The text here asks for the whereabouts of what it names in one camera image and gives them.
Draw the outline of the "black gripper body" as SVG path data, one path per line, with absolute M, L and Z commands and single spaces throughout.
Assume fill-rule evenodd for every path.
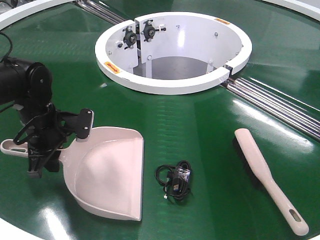
M 13 139 L 17 146 L 28 145 L 28 154 L 53 156 L 57 149 L 75 132 L 75 114 L 61 111 L 51 102 L 38 106 L 32 102 L 14 102 L 23 128 Z

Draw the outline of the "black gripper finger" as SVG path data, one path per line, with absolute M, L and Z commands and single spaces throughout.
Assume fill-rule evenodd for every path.
M 38 151 L 31 147 L 28 148 L 28 171 L 30 178 L 41 178 L 43 169 L 49 172 L 59 172 L 60 170 L 60 151 L 50 149 Z
M 83 108 L 75 120 L 74 133 L 76 139 L 87 139 L 90 136 L 94 122 L 94 111 Z

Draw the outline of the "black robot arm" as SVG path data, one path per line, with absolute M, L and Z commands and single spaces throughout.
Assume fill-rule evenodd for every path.
M 71 134 L 78 141 L 90 136 L 94 112 L 61 111 L 52 103 L 53 77 L 40 62 L 6 57 L 0 63 L 0 103 L 9 104 L 19 114 L 22 129 L 13 139 L 26 146 L 28 175 L 41 178 L 42 170 L 60 170 L 60 149 Z

